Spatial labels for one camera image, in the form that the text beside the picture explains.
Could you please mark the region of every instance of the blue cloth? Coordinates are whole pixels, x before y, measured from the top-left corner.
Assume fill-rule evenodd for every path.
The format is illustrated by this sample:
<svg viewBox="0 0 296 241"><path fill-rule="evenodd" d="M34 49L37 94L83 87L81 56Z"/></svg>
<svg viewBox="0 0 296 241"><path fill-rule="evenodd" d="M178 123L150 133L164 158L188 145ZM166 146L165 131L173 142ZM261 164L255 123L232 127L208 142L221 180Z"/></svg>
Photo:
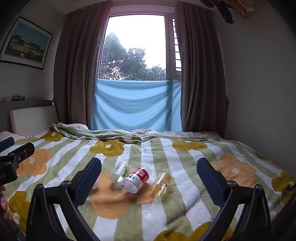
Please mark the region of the blue cloth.
<svg viewBox="0 0 296 241"><path fill-rule="evenodd" d="M96 79L92 129L181 131L181 81Z"/></svg>

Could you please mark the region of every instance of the tree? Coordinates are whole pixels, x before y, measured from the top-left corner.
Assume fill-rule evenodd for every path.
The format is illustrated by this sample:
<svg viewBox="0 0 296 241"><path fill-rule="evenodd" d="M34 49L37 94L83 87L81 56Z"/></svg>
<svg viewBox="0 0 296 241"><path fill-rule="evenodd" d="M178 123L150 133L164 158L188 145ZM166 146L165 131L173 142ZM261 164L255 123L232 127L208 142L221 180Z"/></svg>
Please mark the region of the tree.
<svg viewBox="0 0 296 241"><path fill-rule="evenodd" d="M145 49L121 45L115 33L106 36L102 52L100 78L108 80L165 80L165 69L147 68Z"/></svg>

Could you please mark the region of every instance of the orange garment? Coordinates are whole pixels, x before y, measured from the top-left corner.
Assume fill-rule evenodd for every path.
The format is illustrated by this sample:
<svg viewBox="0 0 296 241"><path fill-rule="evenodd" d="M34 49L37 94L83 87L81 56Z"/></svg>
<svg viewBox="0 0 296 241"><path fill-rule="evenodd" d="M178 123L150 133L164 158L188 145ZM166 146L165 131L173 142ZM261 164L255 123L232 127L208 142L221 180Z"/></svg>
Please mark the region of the orange garment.
<svg viewBox="0 0 296 241"><path fill-rule="evenodd" d="M248 13L254 11L253 0L218 0L224 1L228 5L231 5L235 12L243 16L244 18L249 18Z"/></svg>

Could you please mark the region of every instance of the striped blanket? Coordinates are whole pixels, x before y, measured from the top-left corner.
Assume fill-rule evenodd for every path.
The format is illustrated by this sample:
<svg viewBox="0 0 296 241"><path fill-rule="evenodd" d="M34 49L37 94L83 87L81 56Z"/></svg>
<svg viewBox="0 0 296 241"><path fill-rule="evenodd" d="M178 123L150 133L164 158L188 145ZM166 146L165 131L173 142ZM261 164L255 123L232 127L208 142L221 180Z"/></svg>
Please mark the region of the striped blanket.
<svg viewBox="0 0 296 241"><path fill-rule="evenodd" d="M13 219L24 231L36 184L51 187L71 180L92 157L102 162L100 183L79 211L101 241L198 240L219 211L196 173L196 162L202 157L241 186L261 184L272 220L292 197L296 183L250 147L221 138L83 131L60 123L43 136L16 141L1 154L27 142L34 144L35 153L20 164L18 179L7 184L5 192ZM131 172L141 165L152 170L148 182L135 195L109 179L120 161L128 161ZM172 181L167 193L158 197L150 184L161 172L169 173ZM75 240L61 208L56 208L67 236ZM239 207L225 239L232 234L241 211Z"/></svg>

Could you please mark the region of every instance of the painting of houses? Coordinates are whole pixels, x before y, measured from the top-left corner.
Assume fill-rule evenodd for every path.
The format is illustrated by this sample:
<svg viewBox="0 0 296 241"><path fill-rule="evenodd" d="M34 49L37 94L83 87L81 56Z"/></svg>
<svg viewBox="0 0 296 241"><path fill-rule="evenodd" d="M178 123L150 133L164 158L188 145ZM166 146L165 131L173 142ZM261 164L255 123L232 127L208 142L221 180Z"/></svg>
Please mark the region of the painting of houses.
<svg viewBox="0 0 296 241"><path fill-rule="evenodd" d="M0 61L43 69L51 38L50 33L20 17L6 40Z"/></svg>

